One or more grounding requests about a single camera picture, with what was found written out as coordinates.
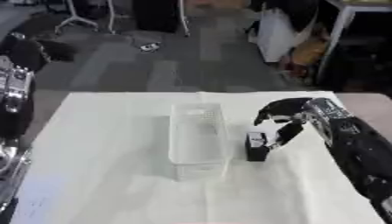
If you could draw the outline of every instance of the black bag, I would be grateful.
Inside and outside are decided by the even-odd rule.
[[[177,0],[134,0],[132,9],[139,30],[175,32],[179,27]]]

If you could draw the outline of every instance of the transparent container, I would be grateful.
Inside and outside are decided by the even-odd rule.
[[[169,159],[178,180],[224,177],[229,156],[220,104],[172,107]]]

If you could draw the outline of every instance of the robotic hand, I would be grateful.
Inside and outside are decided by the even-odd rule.
[[[248,137],[248,160],[265,160],[310,122],[357,192],[369,199],[386,223],[392,223],[392,145],[376,130],[325,98],[273,101],[260,110],[255,125],[267,119],[287,124],[277,132],[274,143],[265,138],[261,146],[252,148]]]
[[[33,117],[34,73],[0,56],[0,213],[11,203],[30,163],[21,137]]]

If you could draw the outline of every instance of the gray carpet floor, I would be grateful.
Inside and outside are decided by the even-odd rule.
[[[2,7],[0,31],[7,32],[37,9]],[[37,74],[37,112],[27,138],[45,126],[69,92],[252,92],[303,88],[263,63],[243,28],[253,20],[244,10],[192,9],[192,36],[135,31],[132,19],[118,21],[123,35],[66,27],[57,40],[75,46],[75,61],[52,62]],[[156,52],[142,44],[160,41]]]

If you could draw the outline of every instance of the table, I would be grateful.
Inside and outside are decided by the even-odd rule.
[[[333,53],[333,49],[339,43],[341,33],[354,20],[356,12],[392,12],[392,3],[372,3],[359,1],[341,1],[341,0],[326,0],[328,3],[334,5],[339,9],[339,15],[336,19],[335,25],[332,29],[331,40],[325,55],[321,60],[316,82],[323,79],[323,72],[326,68],[328,60]]]
[[[71,94],[33,144],[12,224],[382,223],[309,125],[264,164],[245,133],[268,102],[325,92]],[[167,158],[174,103],[218,102],[234,160],[225,179],[178,182]]]

